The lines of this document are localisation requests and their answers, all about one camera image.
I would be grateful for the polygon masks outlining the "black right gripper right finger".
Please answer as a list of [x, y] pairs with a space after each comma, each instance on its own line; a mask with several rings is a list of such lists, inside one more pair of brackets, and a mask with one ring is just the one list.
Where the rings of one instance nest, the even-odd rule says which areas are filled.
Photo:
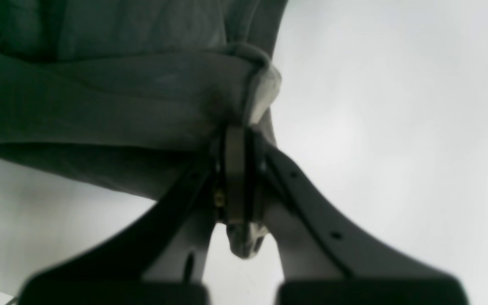
[[261, 220], [281, 258], [277, 305], [466, 305], [459, 281], [379, 241], [337, 210], [259, 131], [246, 131]]

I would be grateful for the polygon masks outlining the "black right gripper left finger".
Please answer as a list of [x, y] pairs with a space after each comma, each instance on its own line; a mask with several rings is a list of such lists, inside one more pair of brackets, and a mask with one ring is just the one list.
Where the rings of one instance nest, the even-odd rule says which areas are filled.
[[202, 284], [211, 235], [229, 229], [247, 253], [246, 132], [228, 127], [157, 204], [85, 254], [30, 280], [20, 305], [209, 305]]

